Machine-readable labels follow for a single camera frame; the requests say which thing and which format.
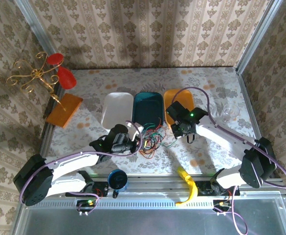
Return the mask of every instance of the blue cup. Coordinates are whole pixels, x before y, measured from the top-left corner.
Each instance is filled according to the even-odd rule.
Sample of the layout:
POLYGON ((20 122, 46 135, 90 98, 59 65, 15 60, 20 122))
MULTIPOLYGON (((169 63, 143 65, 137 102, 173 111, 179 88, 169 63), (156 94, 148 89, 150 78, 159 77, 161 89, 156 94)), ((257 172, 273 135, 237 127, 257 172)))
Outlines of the blue cup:
POLYGON ((113 170, 108 176, 108 184, 113 189, 113 198, 117 198, 120 192, 124 192, 128 187, 128 176, 122 170, 113 170))

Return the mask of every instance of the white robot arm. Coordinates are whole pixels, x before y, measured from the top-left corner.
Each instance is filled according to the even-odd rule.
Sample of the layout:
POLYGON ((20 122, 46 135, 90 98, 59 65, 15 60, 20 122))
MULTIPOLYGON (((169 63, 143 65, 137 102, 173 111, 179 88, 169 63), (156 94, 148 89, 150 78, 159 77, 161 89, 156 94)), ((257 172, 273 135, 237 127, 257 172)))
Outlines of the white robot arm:
POLYGON ((255 140, 225 126, 221 130, 218 128, 218 124, 211 121, 206 111, 200 108, 189 111, 178 101, 169 106, 166 112, 175 121, 175 124, 171 125, 175 138, 199 134, 216 142, 242 161, 241 165, 231 169, 221 169, 213 176, 210 182, 216 193, 242 184, 259 188, 276 169, 276 165, 266 156, 246 144, 249 142, 257 145, 275 158, 269 140, 265 138, 255 140))
POLYGON ((111 158, 105 153, 136 152, 139 140, 135 137, 138 131, 143 130, 143 126, 137 123, 135 125, 136 128, 130 123, 128 126, 117 124, 108 135, 57 160, 48 157, 44 159, 40 154, 32 156, 13 180, 22 201, 27 206, 32 206, 54 194, 91 191, 95 183, 84 171, 77 172, 77 170, 111 158))

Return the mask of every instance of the clear glass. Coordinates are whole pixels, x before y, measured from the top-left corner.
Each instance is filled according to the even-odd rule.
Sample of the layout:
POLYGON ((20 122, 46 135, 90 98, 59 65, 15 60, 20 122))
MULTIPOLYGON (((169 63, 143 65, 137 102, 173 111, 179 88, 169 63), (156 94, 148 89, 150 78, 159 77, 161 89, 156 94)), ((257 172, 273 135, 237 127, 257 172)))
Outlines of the clear glass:
POLYGON ((230 121, 233 121, 239 114, 240 114, 240 109, 237 105, 226 104, 223 107, 220 118, 221 121, 229 123, 230 121))

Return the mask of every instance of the floral tablecloth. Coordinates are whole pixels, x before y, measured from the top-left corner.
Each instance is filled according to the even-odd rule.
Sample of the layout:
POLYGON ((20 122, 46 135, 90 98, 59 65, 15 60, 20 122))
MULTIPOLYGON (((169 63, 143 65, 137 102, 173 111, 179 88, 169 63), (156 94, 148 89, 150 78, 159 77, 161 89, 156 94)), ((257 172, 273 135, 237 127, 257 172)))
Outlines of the floral tablecloth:
MULTIPOLYGON (((75 70, 77 85, 67 91, 83 98, 79 110, 66 129, 56 127, 49 156, 71 153, 98 139, 107 132, 101 126, 104 98, 111 92, 158 92, 162 95, 169 89, 197 86, 208 92, 212 116, 218 118, 226 103, 235 103, 240 114, 228 126, 242 134, 254 137, 245 101, 233 68, 171 68, 171 69, 117 69, 75 70)), ((190 90, 195 105, 207 110, 207 101, 199 91, 190 90)), ((163 143, 171 144, 175 139, 171 131, 163 143)), ((108 174, 114 169, 128 174, 176 173, 182 165, 190 174, 211 174, 220 168, 231 168, 240 164, 218 144, 197 136, 188 144, 186 138, 179 139, 170 148, 160 147, 154 157, 145 159, 141 154, 132 157, 113 157, 101 164, 88 167, 89 173, 108 174)))

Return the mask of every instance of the orange wooden base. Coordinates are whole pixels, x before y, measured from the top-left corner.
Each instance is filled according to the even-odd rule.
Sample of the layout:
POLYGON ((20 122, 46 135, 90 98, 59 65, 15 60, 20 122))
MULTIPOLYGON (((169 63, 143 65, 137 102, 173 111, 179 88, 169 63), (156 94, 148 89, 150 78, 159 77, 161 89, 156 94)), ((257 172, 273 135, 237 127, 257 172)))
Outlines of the orange wooden base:
POLYGON ((65 128, 82 101, 82 98, 66 93, 60 100, 66 110, 64 110, 60 104, 57 104, 46 121, 50 124, 65 128))

